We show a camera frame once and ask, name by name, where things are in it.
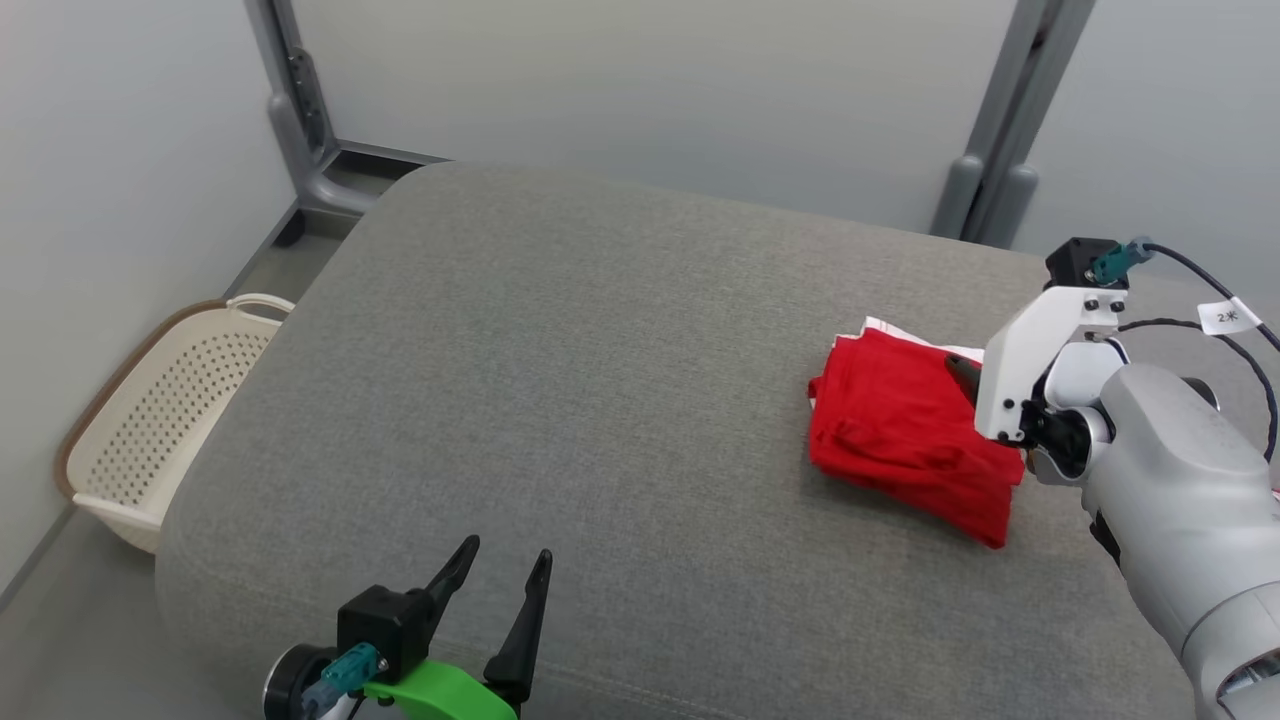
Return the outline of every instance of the white cloth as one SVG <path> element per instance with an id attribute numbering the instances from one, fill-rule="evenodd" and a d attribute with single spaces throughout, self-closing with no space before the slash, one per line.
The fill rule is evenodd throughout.
<path id="1" fill-rule="evenodd" d="M 983 351 L 982 351 L 980 347 L 963 347 L 963 346 L 959 346 L 959 345 L 933 345 L 932 342 L 929 342 L 927 340 L 923 340 L 920 337 L 916 337 L 916 336 L 914 336 L 914 334 L 904 331 L 902 328 L 900 328 L 897 325 L 892 325 L 890 323 L 886 323 L 884 320 L 881 320 L 879 318 L 872 318 L 870 315 L 868 315 L 865 319 L 863 319 L 863 327 L 861 327 L 861 329 L 858 331 L 856 334 L 840 334 L 840 336 L 836 336 L 836 337 L 849 337 L 849 338 L 858 340 L 858 338 L 863 337 L 863 333 L 865 333 L 869 329 L 872 329 L 872 331 L 879 331 L 879 332 L 882 332 L 882 333 L 884 333 L 887 336 L 892 336 L 892 337 L 896 337 L 899 340 L 905 340 L 908 342 L 914 342 L 916 345 L 925 345 L 928 347 L 937 347 L 940 350 L 946 350 L 947 352 L 955 352 L 956 355 L 960 355 L 963 357 L 968 357 L 968 359 L 973 360 L 974 363 L 982 363 L 982 352 Z"/>

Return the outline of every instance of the basket handle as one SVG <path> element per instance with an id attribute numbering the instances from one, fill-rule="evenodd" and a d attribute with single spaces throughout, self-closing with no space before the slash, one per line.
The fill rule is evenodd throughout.
<path id="1" fill-rule="evenodd" d="M 73 495 L 72 502 L 100 518 L 109 518 L 143 530 L 160 530 L 160 518 L 150 512 L 125 507 L 119 502 L 111 502 L 110 500 L 102 500 L 92 495 L 84 495 L 83 492 Z"/>
<path id="2" fill-rule="evenodd" d="M 236 297 L 227 301 L 227 307 L 229 310 L 238 310 L 242 305 L 265 305 L 268 307 L 275 307 L 284 313 L 293 311 L 293 304 L 283 297 L 276 297 L 274 295 L 268 295 L 265 292 L 246 292 L 244 295 L 237 295 Z"/>

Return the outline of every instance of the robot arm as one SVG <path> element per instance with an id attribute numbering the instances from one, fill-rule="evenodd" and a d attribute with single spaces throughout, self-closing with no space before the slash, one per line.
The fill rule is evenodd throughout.
<path id="1" fill-rule="evenodd" d="M 1128 364 L 1117 345 L 1068 343 L 1124 310 L 1123 272 L 1098 263 L 1116 247 L 1074 238 L 1050 258 L 1052 287 L 987 346 L 975 427 L 1025 448 L 1041 482 L 1082 488 L 1091 532 L 1187 671 L 1198 717 L 1280 716 L 1280 505 L 1266 460 L 1181 378 Z"/>
<path id="2" fill-rule="evenodd" d="M 266 720 L 342 720 L 360 702 L 398 705 L 410 720 L 518 720 L 534 684 L 552 553 L 525 582 L 525 603 L 484 667 L 484 682 L 428 657 L 449 598 L 466 582 L 480 538 L 471 536 L 426 587 L 372 585 L 338 610 L 337 647 L 297 644 L 268 673 Z"/>

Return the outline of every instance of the gray robot arm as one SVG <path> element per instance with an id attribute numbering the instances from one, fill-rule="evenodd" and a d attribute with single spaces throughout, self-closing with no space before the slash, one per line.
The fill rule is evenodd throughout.
<path id="1" fill-rule="evenodd" d="M 1128 364 L 1117 345 L 1064 346 L 1124 310 L 1128 282 L 1098 287 L 1082 260 L 1062 269 L 1064 254 L 1106 247 L 1093 251 L 1051 256 L 1057 286 L 992 338 L 975 427 L 1025 448 L 1041 482 L 1082 489 L 1091 530 L 1187 671 L 1201 720 L 1277 719 L 1280 502 L 1267 462 L 1169 370 Z"/>

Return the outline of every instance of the teal connector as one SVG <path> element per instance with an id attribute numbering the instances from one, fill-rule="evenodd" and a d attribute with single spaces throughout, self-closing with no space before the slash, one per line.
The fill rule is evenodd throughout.
<path id="1" fill-rule="evenodd" d="M 1093 268 L 1091 268 L 1093 282 L 1106 287 L 1115 284 L 1117 281 L 1123 279 L 1134 265 L 1140 265 L 1151 256 L 1155 255 L 1151 250 L 1147 250 L 1147 243 L 1151 238 L 1147 236 L 1139 236 L 1129 241 L 1129 245 L 1121 245 L 1111 252 L 1107 252 L 1102 258 L 1093 261 Z"/>
<path id="2" fill-rule="evenodd" d="M 369 643 L 348 650 L 320 671 L 320 680 L 302 691 L 303 716 L 320 717 L 338 705 L 342 696 L 365 687 L 385 669 L 385 661 Z"/>

